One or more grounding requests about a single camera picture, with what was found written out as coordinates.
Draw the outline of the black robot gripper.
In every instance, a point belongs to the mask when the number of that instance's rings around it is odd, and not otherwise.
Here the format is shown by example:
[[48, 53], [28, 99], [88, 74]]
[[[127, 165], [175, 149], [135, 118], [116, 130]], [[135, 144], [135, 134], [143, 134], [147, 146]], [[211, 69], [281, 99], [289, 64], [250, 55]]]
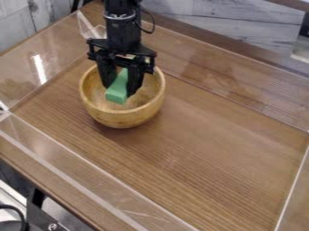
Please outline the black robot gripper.
[[88, 59], [96, 62], [104, 88], [118, 77], [118, 68], [128, 69], [127, 95], [142, 87], [144, 73], [155, 71], [154, 50], [142, 44], [142, 17], [139, 13], [104, 14], [106, 38], [87, 40]]

